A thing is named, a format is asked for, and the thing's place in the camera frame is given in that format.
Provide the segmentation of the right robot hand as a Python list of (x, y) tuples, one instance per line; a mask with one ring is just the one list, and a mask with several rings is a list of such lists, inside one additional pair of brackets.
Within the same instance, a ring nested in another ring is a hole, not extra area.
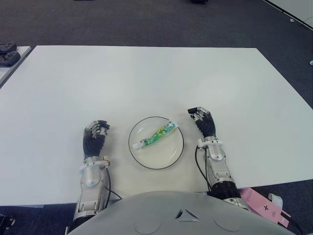
[(211, 113), (203, 107), (195, 107), (187, 110), (204, 138), (216, 137), (215, 123)]

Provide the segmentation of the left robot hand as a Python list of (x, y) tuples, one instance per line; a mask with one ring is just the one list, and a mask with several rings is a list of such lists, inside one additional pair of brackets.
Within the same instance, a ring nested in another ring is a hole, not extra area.
[(99, 157), (109, 128), (110, 125), (105, 120), (96, 120), (84, 129), (84, 159), (89, 157)]

